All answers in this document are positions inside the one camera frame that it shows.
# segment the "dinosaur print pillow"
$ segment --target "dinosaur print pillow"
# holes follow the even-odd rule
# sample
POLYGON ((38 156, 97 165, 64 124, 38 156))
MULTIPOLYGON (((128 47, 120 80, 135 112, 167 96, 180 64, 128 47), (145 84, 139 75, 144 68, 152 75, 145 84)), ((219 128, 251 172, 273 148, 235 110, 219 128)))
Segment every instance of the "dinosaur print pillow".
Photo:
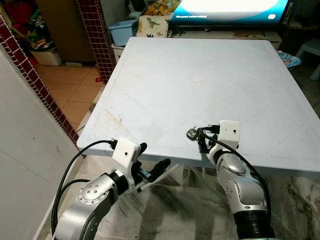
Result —
POLYGON ((138 32, 136 37, 166 38, 171 15, 139 17, 138 32))

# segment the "blue storage bin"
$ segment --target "blue storage bin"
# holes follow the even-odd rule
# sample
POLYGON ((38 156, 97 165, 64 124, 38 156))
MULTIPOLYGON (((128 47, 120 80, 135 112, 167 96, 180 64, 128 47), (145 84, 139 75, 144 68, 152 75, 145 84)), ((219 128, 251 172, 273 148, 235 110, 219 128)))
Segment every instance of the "blue storage bin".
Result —
POLYGON ((123 47, 127 44, 129 38, 136 36, 138 31, 138 20, 119 21, 110 25, 108 28, 111 32, 114 45, 123 47))

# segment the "tv stand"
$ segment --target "tv stand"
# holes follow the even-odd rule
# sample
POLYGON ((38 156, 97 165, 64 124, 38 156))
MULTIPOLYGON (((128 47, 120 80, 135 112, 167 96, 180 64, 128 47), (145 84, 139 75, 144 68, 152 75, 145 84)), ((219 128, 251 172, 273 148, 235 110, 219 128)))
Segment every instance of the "tv stand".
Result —
POLYGON ((204 30, 187 30, 182 29, 181 31, 174 31, 172 38, 180 39, 249 39, 249 40, 267 40, 269 41, 275 50, 278 50, 282 39, 275 31, 263 31, 264 36, 259 38, 254 37, 234 37, 232 30, 225 31, 204 31, 204 30))

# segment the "television screen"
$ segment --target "television screen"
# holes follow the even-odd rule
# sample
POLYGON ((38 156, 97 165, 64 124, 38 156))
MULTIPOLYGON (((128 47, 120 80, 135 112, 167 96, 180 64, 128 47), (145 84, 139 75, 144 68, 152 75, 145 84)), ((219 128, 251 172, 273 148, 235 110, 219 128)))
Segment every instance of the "television screen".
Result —
POLYGON ((173 12, 178 26, 274 26, 288 0, 181 0, 173 12))

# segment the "red tiled wall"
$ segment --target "red tiled wall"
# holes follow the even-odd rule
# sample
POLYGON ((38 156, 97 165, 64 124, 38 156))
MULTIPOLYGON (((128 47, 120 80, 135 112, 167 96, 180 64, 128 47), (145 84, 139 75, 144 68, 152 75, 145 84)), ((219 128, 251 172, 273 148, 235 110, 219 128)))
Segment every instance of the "red tiled wall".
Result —
POLYGON ((18 45, 16 39, 7 27, 0 15, 0 44, 4 47, 5 51, 17 66, 19 71, 24 76, 26 82, 33 89, 35 94, 39 97, 44 106, 49 110, 55 120, 59 123, 61 128, 65 131, 71 141, 76 144, 79 136, 67 120, 66 116, 58 106, 57 102, 50 94, 42 79, 37 74, 34 67, 30 64, 29 60, 23 53, 18 45))
POLYGON ((112 54, 100 0, 77 0, 77 3, 103 83, 106 84, 116 62, 112 54))

